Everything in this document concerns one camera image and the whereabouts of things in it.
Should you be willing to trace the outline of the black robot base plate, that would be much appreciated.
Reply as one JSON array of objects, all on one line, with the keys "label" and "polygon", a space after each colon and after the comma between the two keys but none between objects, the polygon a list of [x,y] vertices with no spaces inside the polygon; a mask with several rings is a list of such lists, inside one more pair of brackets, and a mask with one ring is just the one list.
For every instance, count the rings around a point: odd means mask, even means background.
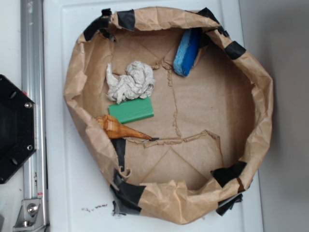
[{"label": "black robot base plate", "polygon": [[0,183],[5,184],[36,151],[35,103],[0,76]]}]

